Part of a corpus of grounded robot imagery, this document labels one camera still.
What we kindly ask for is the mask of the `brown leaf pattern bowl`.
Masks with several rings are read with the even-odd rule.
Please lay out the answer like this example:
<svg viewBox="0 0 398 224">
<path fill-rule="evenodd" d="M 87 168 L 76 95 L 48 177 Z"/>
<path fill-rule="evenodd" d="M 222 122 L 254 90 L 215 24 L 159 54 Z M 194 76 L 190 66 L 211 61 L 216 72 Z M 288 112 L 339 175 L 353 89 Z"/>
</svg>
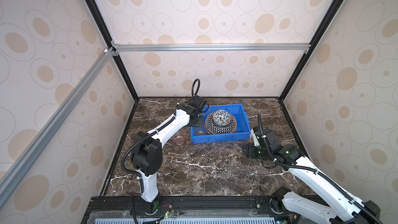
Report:
<svg viewBox="0 0 398 224">
<path fill-rule="evenodd" d="M 225 128 L 232 122 L 232 116 L 226 110 L 217 110 L 212 113 L 212 122 L 219 128 Z"/>
</svg>

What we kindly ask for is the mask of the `geometric pattern brown rimmed plate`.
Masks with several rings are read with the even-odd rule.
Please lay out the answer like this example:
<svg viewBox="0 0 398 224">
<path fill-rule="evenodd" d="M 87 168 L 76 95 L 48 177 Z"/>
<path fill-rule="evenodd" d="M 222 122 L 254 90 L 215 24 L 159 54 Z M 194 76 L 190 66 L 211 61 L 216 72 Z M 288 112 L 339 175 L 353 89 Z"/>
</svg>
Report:
<svg viewBox="0 0 398 224">
<path fill-rule="evenodd" d="M 232 122 L 230 123 L 230 125 L 228 125 L 225 128 L 219 128 L 215 126 L 214 123 L 212 122 L 212 113 L 210 113 L 205 120 L 205 129 L 209 134 L 228 134 L 228 133 L 234 133 L 236 131 L 237 122 L 233 115 L 231 115 Z"/>
</svg>

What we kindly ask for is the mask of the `pink transparent cup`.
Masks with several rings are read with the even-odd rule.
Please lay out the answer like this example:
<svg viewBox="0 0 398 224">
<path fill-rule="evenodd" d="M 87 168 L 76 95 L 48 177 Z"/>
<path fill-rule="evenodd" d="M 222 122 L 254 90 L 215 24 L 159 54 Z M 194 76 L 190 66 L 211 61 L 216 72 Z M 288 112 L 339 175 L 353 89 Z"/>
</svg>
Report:
<svg viewBox="0 0 398 224">
<path fill-rule="evenodd" d="M 187 142 L 187 135 L 184 129 L 179 130 L 173 135 L 175 145 L 181 146 Z"/>
</svg>

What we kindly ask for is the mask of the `yellow transparent cup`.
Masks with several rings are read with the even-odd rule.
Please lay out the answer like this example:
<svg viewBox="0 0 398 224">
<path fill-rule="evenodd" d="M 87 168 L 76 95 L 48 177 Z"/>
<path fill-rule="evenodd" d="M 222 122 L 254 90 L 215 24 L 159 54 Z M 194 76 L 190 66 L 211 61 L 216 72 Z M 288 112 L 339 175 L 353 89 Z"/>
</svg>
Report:
<svg viewBox="0 0 398 224">
<path fill-rule="evenodd" d="M 202 135 L 206 135 L 207 131 L 204 126 L 201 126 L 201 127 L 195 127 L 194 133 L 195 133 L 195 136 L 202 136 Z"/>
</svg>

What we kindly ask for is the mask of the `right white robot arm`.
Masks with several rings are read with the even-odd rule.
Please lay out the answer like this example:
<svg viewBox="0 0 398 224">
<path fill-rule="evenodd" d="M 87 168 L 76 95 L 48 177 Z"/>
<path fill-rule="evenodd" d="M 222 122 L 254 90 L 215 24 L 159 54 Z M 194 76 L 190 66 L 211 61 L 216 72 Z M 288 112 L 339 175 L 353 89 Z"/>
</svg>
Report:
<svg viewBox="0 0 398 224">
<path fill-rule="evenodd" d="M 293 145 L 282 145 L 273 131 L 262 124 L 252 128 L 253 144 L 247 146 L 247 156 L 272 162 L 272 169 L 281 167 L 311 188 L 324 202 L 322 205 L 299 196 L 286 187 L 278 188 L 268 200 L 275 214 L 294 212 L 317 224 L 380 224 L 380 207 L 373 201 L 364 202 L 348 192 L 316 167 L 309 157 Z"/>
</svg>

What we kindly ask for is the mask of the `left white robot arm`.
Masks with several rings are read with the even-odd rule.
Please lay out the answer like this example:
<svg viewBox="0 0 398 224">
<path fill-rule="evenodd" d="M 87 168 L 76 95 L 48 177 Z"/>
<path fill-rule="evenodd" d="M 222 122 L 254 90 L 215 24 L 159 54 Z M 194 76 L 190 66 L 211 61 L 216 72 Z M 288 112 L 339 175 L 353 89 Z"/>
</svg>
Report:
<svg viewBox="0 0 398 224">
<path fill-rule="evenodd" d="M 145 202 L 156 201 L 157 172 L 163 162 L 163 147 L 173 135 L 184 127 L 202 127 L 203 114 L 209 109 L 207 101 L 198 96 L 200 80 L 194 80 L 191 98 L 174 106 L 171 116 L 154 129 L 141 133 L 134 145 L 129 148 L 121 159 L 123 172 L 137 176 L 140 192 L 135 193 Z"/>
</svg>

